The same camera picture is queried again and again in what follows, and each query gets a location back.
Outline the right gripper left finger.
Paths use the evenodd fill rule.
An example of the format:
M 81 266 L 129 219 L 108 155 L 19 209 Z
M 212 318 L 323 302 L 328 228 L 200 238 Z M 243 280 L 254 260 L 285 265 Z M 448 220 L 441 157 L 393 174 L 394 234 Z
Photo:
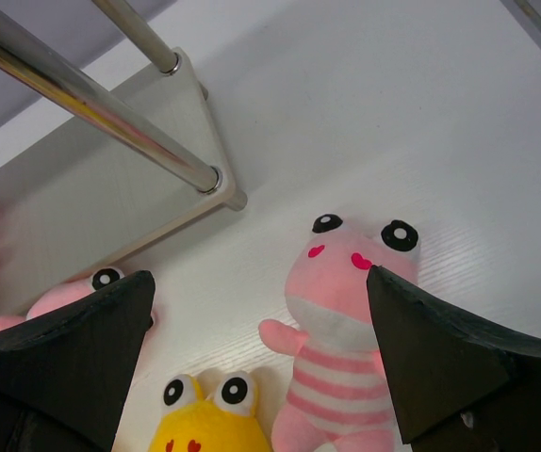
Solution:
M 108 451 L 156 291 L 149 271 L 0 331 L 0 451 Z

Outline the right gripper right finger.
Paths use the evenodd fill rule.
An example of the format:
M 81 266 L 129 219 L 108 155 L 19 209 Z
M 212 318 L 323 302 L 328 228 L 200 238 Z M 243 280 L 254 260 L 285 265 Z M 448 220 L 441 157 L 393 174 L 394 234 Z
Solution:
M 369 308 L 402 442 L 415 451 L 541 451 L 541 339 L 389 270 Z

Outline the pink toy orange striped shirt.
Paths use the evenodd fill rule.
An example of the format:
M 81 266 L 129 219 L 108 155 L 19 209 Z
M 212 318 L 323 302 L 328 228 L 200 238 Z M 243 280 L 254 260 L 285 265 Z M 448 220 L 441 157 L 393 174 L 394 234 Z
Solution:
M 88 278 L 59 284 L 44 293 L 27 311 L 26 315 L 1 315 L 0 331 L 10 329 L 38 316 L 46 315 L 71 303 L 89 296 L 124 277 L 124 273 L 114 267 L 97 269 Z

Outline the yellow toy pink stripes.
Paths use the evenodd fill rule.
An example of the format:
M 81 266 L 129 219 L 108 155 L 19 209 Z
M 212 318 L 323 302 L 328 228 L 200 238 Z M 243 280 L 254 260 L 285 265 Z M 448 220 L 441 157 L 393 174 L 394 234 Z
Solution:
M 206 395 L 196 378 L 180 374 L 167 382 L 164 413 L 150 442 L 151 451 L 270 451 L 257 418 L 258 386 L 250 373 L 224 376 Z

